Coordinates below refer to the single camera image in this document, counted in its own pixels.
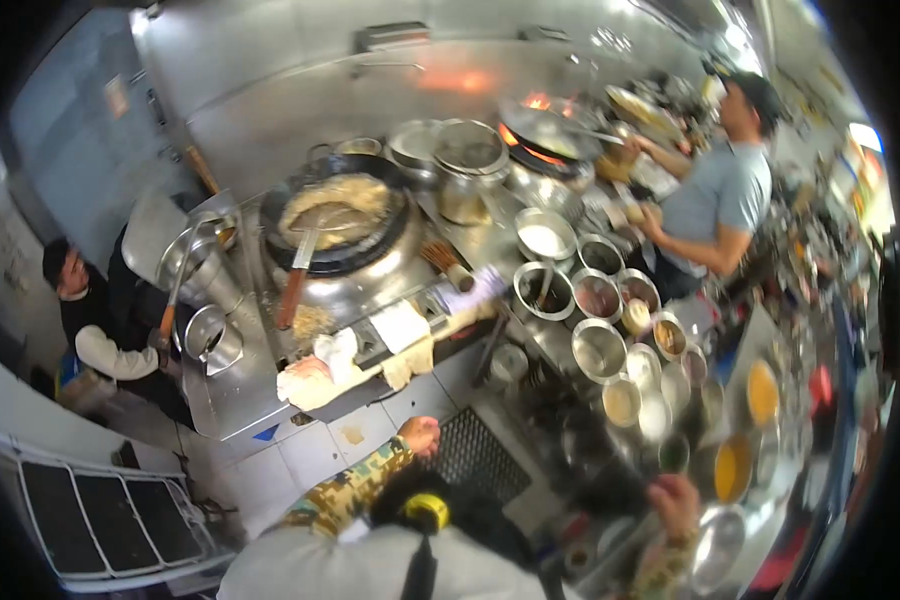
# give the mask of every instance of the hand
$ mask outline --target hand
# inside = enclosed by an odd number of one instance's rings
[[[647,487],[649,504],[660,515],[670,540],[682,540],[700,523],[700,494],[686,475],[660,475]]]
[[[412,416],[396,434],[407,441],[413,454],[424,458],[436,454],[441,442],[441,428],[432,416]]]
[[[659,242],[665,235],[660,226],[660,213],[653,210],[646,202],[640,204],[640,210],[643,210],[643,222],[636,223],[637,229],[643,232],[650,242]]]

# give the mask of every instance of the stainless steel wall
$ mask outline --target stainless steel wall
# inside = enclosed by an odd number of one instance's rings
[[[179,0],[155,19],[134,23],[148,75],[168,112],[222,186],[238,197],[289,174],[319,142],[382,136],[416,117],[492,120],[501,94],[569,95],[622,84],[650,67],[704,77],[694,46],[637,0]],[[422,20],[427,45],[353,56],[353,35],[371,25]],[[564,30],[571,44],[516,41],[540,24]],[[598,27],[622,38],[591,42]],[[426,71],[369,69],[360,63],[418,63]]]

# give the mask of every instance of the chef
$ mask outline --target chef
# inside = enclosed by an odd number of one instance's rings
[[[163,369],[168,356],[142,342],[129,341],[110,311],[108,282],[84,262],[67,240],[43,251],[43,277],[60,298],[67,342],[84,365],[116,381],[117,387],[156,404],[163,414],[194,429],[190,407]]]
[[[661,303],[696,291],[708,271],[732,274],[770,205],[765,141],[780,118],[780,97],[756,73],[730,75],[723,85],[726,139],[696,161],[639,135],[627,139],[631,150],[647,153],[680,181],[660,202],[661,213],[644,206],[637,227],[648,242],[627,260],[650,277]]]

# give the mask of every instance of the pan handle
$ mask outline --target pan handle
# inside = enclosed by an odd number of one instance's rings
[[[308,162],[308,163],[313,162],[313,161],[315,160],[314,155],[317,153],[317,149],[318,149],[318,148],[327,148],[328,150],[330,150],[329,152],[327,152],[327,156],[330,156],[330,155],[333,154],[333,146],[331,146],[330,144],[326,144],[326,143],[323,143],[323,144],[313,144],[313,145],[307,150],[307,162]]]

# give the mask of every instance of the wok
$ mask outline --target wok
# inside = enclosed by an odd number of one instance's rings
[[[293,268],[297,245],[280,233],[278,224],[300,192],[306,186],[320,184],[336,175],[357,174],[366,174],[383,182],[390,192],[389,204],[380,222],[366,236],[315,250],[310,262],[310,276],[334,277],[355,271],[382,257],[394,245],[410,216],[406,195],[411,184],[408,176],[381,156],[332,153],[310,160],[266,192],[260,206],[260,222],[266,249],[277,265],[286,271]]]

